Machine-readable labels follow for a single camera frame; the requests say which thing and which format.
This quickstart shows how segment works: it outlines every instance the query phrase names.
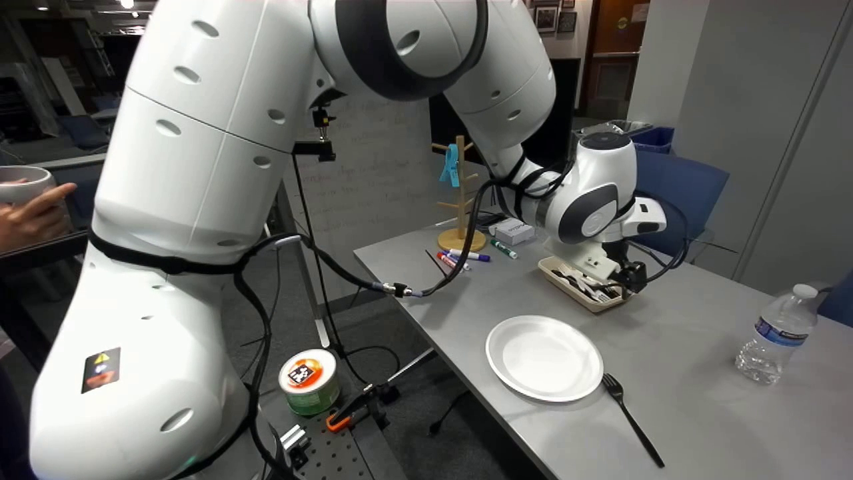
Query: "black cable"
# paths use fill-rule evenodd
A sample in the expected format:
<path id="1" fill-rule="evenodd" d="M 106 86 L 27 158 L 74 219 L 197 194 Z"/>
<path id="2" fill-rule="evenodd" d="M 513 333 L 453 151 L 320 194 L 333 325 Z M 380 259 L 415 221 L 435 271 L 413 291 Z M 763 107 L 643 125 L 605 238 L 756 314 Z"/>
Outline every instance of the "black cable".
<path id="1" fill-rule="evenodd" d="M 265 362 L 269 362 L 269 341 L 271 341 L 271 321 L 269 321 L 269 313 L 263 309 L 260 299 L 255 295 L 255 291 L 244 282 L 244 263 L 249 261 L 253 254 L 259 254 L 260 249 L 253 249 L 249 254 L 244 254 L 240 259 L 240 270 L 233 271 L 233 287 L 244 295 L 244 302 L 255 309 L 260 325 L 263 325 L 263 341 L 260 341 L 260 355 L 259 355 L 259 362 L 255 362 L 255 374 L 247 385 L 247 391 L 249 391 L 249 413 L 255 417 L 255 405 L 259 405 L 259 389 L 260 389 L 260 382 L 263 382 L 263 371 L 265 371 Z M 247 431 L 249 431 L 249 441 L 255 442 L 255 451 L 260 454 L 260 459 L 277 473 L 281 474 L 284 480 L 295 480 L 289 467 L 277 461 L 265 445 L 260 442 L 260 434 L 259 434 L 259 422 L 249 419 L 247 425 Z"/>
<path id="2" fill-rule="evenodd" d="M 435 263 L 435 270 L 444 277 L 444 266 L 429 250 L 423 250 L 423 254 Z"/>
<path id="3" fill-rule="evenodd" d="M 311 213 L 308 213 L 308 203 L 307 203 L 307 198 L 303 198 L 303 182 L 300 182 L 297 158 L 289 154 L 289 159 L 292 159 L 292 174 L 295 174 L 295 193 L 297 193 L 297 203 L 300 203 L 300 217 L 303 217 L 303 225 L 307 225 L 307 230 L 308 230 L 308 238 L 316 241 L 316 235 L 315 235 L 315 221 L 311 221 Z M 320 282 L 320 295 L 323 295 L 324 317 L 328 317 L 328 325 L 329 325 L 329 347 L 333 347 L 336 353 L 344 353 L 339 325 L 336 325 L 336 321 L 333 321 L 333 314 L 329 314 L 329 307 L 328 307 L 324 275 L 323 275 L 323 263 L 320 263 L 316 250 L 315 250 L 315 266 L 316 266 L 316 282 Z"/>
<path id="4" fill-rule="evenodd" d="M 329 313 L 329 302 L 328 302 L 328 287 L 324 287 L 324 275 L 323 275 L 323 263 L 320 263 L 320 249 L 316 249 L 316 235 L 315 235 L 315 225 L 311 225 L 311 213 L 308 213 L 308 206 L 307 206 L 307 198 L 303 198 L 303 182 L 300 182 L 300 169 L 297 169 L 297 158 L 289 154 L 292 159 L 292 174 L 295 174 L 295 190 L 297 190 L 297 203 L 300 203 L 300 213 L 303 213 L 303 225 L 308 230 L 308 242 L 315 245 L 311 254 L 315 254 L 315 266 L 316 266 L 316 282 L 320 282 L 320 295 L 323 295 L 323 309 L 324 309 L 324 317 L 328 317 L 328 325 L 329 325 L 329 333 L 333 333 L 333 353 L 339 353 L 339 357 L 348 366 L 351 375 L 359 382 L 359 385 L 367 385 L 364 375 L 351 366 L 348 355 L 344 349 L 344 341 L 341 341 L 341 330 L 339 330 L 339 323 L 336 323 L 336 314 Z"/>
<path id="5" fill-rule="evenodd" d="M 364 347 L 348 349 L 347 357 L 359 355 L 359 353 L 387 353 L 393 361 L 393 371 L 403 369 L 400 355 L 383 345 L 364 345 Z"/>
<path id="6" fill-rule="evenodd" d="M 351 286 L 356 286 L 356 287 L 363 287 L 363 291 L 389 294 L 387 286 L 371 282 L 371 281 L 359 281 L 356 275 L 351 275 L 348 270 L 344 270 L 329 254 L 324 254 L 323 249 L 316 249 L 308 235 L 300 235 L 300 242 L 303 242 L 307 249 L 311 249 L 311 250 L 320 257 L 320 261 L 323 261 L 329 271 L 336 271 L 339 277 L 344 277 L 347 282 L 351 282 Z"/>
<path id="7" fill-rule="evenodd" d="M 441 291 L 444 286 L 449 286 L 457 271 L 463 270 L 463 263 L 468 261 L 468 254 L 472 254 L 472 242 L 475 242 L 475 230 L 476 230 L 476 217 L 480 217 L 480 206 L 481 206 L 481 194 L 495 186 L 495 182 L 484 182 L 480 185 L 475 201 L 472 201 L 472 209 L 468 209 L 468 225 L 467 225 L 467 235 L 463 235 L 463 242 L 461 242 L 461 254 L 457 254 L 457 261 L 456 266 L 432 287 L 421 291 L 421 294 L 413 294 L 413 295 L 432 295 L 437 291 Z"/>
<path id="8" fill-rule="evenodd" d="M 677 266 L 684 263 L 684 259 L 688 259 L 688 254 L 689 254 L 689 242 L 688 242 L 688 227 L 689 227 L 689 225 L 688 225 L 684 211 L 677 209 L 675 203 L 669 203 L 669 201 L 664 201 L 664 198 L 659 198 L 659 194 L 647 194 L 647 198 L 659 201 L 660 206 L 665 206 L 669 211 L 675 211 L 675 217 L 680 219 L 680 221 L 677 221 L 677 225 L 680 225 L 680 233 L 677 233 L 677 238 L 680 238 L 680 250 L 669 259 L 669 263 L 664 263 L 664 259 L 653 257 L 647 249 L 640 249 L 640 250 L 644 250 L 656 263 L 660 263 L 660 270 L 647 277 L 647 282 L 656 282 L 656 281 L 660 281 L 665 271 L 671 271 L 671 270 L 677 270 Z"/>
<path id="9" fill-rule="evenodd" d="M 271 303 L 269 303 L 269 321 L 273 317 L 273 313 L 277 313 L 277 302 L 279 302 L 279 294 L 281 294 L 281 261 L 279 261 L 279 257 L 281 257 L 281 249 L 273 249 L 273 295 L 271 295 Z M 249 357 L 249 362 L 244 362 L 244 369 L 243 369 L 243 379 L 247 375 L 247 371 L 259 362 L 259 355 L 260 355 L 260 349 L 255 349 L 255 355 Z"/>

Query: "bottle cap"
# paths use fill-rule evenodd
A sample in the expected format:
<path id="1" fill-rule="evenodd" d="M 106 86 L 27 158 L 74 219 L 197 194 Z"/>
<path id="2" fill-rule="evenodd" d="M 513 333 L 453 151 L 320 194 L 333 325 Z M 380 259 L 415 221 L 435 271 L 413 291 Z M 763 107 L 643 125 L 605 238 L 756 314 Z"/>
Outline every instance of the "bottle cap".
<path id="1" fill-rule="evenodd" d="M 819 287 L 804 286 L 804 282 L 796 282 L 796 286 L 795 286 L 795 295 L 800 295 L 800 299 L 816 299 L 816 295 L 819 295 Z"/>

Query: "chair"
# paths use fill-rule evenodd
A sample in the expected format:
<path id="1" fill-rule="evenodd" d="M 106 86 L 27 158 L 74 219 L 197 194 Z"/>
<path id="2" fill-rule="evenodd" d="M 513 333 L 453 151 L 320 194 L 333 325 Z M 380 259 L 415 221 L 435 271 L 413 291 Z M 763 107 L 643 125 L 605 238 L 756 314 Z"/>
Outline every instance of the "chair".
<path id="1" fill-rule="evenodd" d="M 665 230 L 640 235 L 636 242 L 665 257 L 683 254 L 692 245 L 721 194 L 727 174 L 696 159 L 636 151 L 636 194 L 656 198 L 665 211 Z"/>
<path id="2" fill-rule="evenodd" d="M 828 291 L 819 314 L 853 325 L 853 271 Z"/>

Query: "sticker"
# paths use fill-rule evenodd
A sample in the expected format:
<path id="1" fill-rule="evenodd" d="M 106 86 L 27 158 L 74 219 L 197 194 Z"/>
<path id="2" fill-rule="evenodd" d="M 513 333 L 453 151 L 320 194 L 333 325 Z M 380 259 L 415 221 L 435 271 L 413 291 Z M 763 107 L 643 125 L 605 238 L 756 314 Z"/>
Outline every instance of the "sticker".
<path id="1" fill-rule="evenodd" d="M 780 345 L 780 347 L 800 347 L 807 339 L 807 333 L 779 330 L 763 317 L 755 323 L 755 330 L 763 333 L 768 341 Z"/>
<path id="2" fill-rule="evenodd" d="M 307 389 L 320 382 L 320 374 L 323 374 L 323 369 L 315 357 L 297 357 L 289 366 L 288 379 L 289 379 L 292 389 Z"/>
<path id="3" fill-rule="evenodd" d="M 106 349 L 84 357 L 82 369 L 82 391 L 100 389 L 106 385 L 114 385 L 122 371 L 122 353 L 120 349 Z"/>

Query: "white plate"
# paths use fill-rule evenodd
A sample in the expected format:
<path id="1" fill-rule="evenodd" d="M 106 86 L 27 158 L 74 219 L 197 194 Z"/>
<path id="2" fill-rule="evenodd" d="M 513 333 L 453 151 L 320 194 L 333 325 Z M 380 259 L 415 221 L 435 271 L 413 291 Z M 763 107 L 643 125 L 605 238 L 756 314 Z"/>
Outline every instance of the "white plate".
<path id="1" fill-rule="evenodd" d="M 592 395 L 605 371 L 603 355 L 580 330 L 541 314 L 497 323 L 484 339 L 484 357 L 507 386 L 543 402 Z"/>

